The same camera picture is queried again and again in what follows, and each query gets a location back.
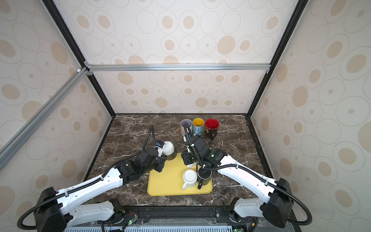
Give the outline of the black mug white base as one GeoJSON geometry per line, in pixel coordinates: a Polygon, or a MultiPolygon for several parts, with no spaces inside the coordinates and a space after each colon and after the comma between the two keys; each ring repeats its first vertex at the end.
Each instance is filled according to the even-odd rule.
{"type": "Polygon", "coordinates": [[[166,157],[166,160],[173,160],[177,156],[177,151],[175,146],[170,141],[165,141],[162,148],[162,154],[166,157]]]}

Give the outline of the black mug front row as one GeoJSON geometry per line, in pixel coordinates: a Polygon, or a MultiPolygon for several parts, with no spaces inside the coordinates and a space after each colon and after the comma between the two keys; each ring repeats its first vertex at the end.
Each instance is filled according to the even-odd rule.
{"type": "Polygon", "coordinates": [[[205,170],[202,167],[198,169],[197,172],[198,175],[198,189],[201,189],[203,186],[207,185],[212,177],[212,171],[210,170],[205,170]]]}

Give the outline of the white mug front row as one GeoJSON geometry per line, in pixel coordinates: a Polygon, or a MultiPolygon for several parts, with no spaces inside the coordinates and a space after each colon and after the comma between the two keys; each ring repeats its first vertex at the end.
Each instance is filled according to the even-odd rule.
{"type": "Polygon", "coordinates": [[[182,190],[190,189],[196,186],[198,175],[193,169],[188,169],[183,173],[183,186],[182,190]]]}

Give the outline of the pink iridescent mug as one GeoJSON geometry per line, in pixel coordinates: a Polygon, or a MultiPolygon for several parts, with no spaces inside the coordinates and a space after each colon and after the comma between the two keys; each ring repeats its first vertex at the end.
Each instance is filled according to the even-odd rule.
{"type": "Polygon", "coordinates": [[[186,133],[192,135],[192,121],[190,119],[183,119],[180,123],[181,126],[181,135],[185,136],[186,133]]]}

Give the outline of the blue mug yellow inside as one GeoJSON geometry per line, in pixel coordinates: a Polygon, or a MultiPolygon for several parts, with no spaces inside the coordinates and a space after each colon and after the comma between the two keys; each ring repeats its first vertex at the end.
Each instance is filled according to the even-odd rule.
{"type": "Polygon", "coordinates": [[[202,136],[205,130],[205,121],[201,118],[196,118],[193,120],[192,132],[194,135],[202,136]]]}

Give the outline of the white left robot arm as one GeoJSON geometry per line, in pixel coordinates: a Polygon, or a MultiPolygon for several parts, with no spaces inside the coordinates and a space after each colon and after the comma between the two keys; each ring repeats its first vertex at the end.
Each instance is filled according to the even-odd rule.
{"type": "Polygon", "coordinates": [[[161,172],[165,160],[161,157],[159,143],[147,148],[145,145],[134,155],[126,157],[107,169],[103,174],[75,186],[54,190],[45,189],[36,206],[26,211],[17,221],[21,230],[41,231],[49,225],[65,229],[72,220],[70,212],[82,203],[111,189],[138,180],[152,170],[161,172]]]}

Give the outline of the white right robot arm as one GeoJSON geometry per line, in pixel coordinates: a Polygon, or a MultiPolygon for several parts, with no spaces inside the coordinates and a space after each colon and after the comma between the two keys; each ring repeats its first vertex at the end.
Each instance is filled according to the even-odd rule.
{"type": "Polygon", "coordinates": [[[237,162],[232,156],[218,148],[210,149],[186,123],[181,124],[187,150],[182,153],[185,165],[196,163],[203,170],[217,171],[252,191],[256,199],[234,199],[229,211],[230,218],[265,218],[269,223],[285,228],[286,223],[306,226],[313,216],[308,207],[292,194],[290,184],[283,178],[260,175],[237,162]]]}

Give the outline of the yellow plastic tray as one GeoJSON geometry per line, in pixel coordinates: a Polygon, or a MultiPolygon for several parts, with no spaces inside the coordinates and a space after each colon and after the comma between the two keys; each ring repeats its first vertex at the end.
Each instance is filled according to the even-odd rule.
{"type": "Polygon", "coordinates": [[[151,196],[172,196],[172,195],[191,195],[191,194],[209,194],[213,190],[212,182],[203,186],[182,189],[184,184],[183,173],[188,169],[184,165],[181,153],[173,160],[166,161],[162,172],[152,170],[149,173],[147,192],[151,196]]]}

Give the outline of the black base frame rail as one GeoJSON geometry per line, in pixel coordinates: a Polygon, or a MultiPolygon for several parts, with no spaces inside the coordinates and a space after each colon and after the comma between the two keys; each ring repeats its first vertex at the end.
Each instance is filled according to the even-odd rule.
{"type": "Polygon", "coordinates": [[[117,232],[265,232],[279,228],[262,216],[238,216],[229,206],[125,206],[110,219],[99,220],[117,232]]]}

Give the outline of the aluminium rail back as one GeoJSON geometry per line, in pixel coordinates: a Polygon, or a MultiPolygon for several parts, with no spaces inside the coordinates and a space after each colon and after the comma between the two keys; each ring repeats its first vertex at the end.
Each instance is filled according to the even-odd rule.
{"type": "Polygon", "coordinates": [[[264,70],[268,71],[269,63],[229,63],[229,64],[88,64],[93,72],[144,72],[144,71],[234,71],[264,70]]]}

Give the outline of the aluminium rail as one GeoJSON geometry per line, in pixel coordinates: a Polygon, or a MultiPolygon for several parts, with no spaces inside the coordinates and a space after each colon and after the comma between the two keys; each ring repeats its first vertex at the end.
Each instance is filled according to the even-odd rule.
{"type": "Polygon", "coordinates": [[[229,63],[229,64],[88,64],[93,72],[144,72],[144,71],[234,71],[264,70],[268,71],[269,63],[229,63]]]}
{"type": "Polygon", "coordinates": [[[1,169],[3,169],[12,157],[22,148],[41,124],[65,99],[80,79],[86,76],[88,69],[79,68],[74,75],[36,112],[36,114],[8,141],[1,149],[1,169]]]}

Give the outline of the aluminium rail left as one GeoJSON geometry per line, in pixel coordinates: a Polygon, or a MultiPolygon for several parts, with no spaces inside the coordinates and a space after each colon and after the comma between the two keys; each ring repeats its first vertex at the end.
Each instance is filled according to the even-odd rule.
{"type": "Polygon", "coordinates": [[[79,68],[74,75],[36,112],[36,114],[8,141],[1,149],[1,169],[3,169],[12,157],[22,148],[41,124],[65,99],[80,79],[86,76],[88,69],[79,68]]]}

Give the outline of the black corner frame post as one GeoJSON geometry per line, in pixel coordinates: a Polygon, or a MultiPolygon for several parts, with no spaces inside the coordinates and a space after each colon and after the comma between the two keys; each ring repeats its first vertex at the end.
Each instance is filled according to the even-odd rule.
{"type": "Polygon", "coordinates": [[[270,81],[270,78],[273,74],[273,72],[275,71],[276,69],[276,66],[278,65],[281,57],[282,57],[282,54],[296,28],[296,25],[298,24],[299,22],[299,19],[300,17],[302,16],[302,13],[304,12],[307,4],[308,4],[308,0],[300,0],[297,2],[297,5],[293,11],[293,14],[291,15],[291,18],[289,19],[288,21],[288,25],[283,33],[283,36],[278,44],[278,47],[272,57],[272,60],[270,62],[270,69],[268,70],[268,72],[264,75],[264,78],[257,90],[257,93],[252,101],[252,104],[249,108],[249,111],[247,112],[247,118],[250,119],[270,81]]]}

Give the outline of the black left corner post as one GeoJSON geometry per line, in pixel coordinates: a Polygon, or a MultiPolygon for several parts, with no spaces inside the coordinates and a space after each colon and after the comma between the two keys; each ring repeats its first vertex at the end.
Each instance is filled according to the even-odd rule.
{"type": "Polygon", "coordinates": [[[54,1],[50,0],[42,0],[44,6],[46,7],[47,11],[50,13],[52,19],[57,25],[57,28],[62,33],[65,41],[67,42],[68,47],[72,51],[73,55],[77,59],[78,63],[81,67],[87,68],[90,74],[88,74],[88,79],[90,83],[92,84],[93,88],[95,89],[96,93],[98,94],[100,100],[102,101],[104,107],[108,111],[111,118],[114,118],[116,116],[116,113],[114,112],[111,104],[109,103],[107,97],[103,93],[103,90],[98,83],[96,77],[94,74],[90,71],[90,69],[85,64],[86,59],[80,50],[80,47],[78,46],[76,40],[74,39],[73,35],[71,34],[67,24],[65,23],[64,19],[62,18],[62,15],[60,14],[59,10],[57,9],[57,5],[54,3],[54,1]]]}

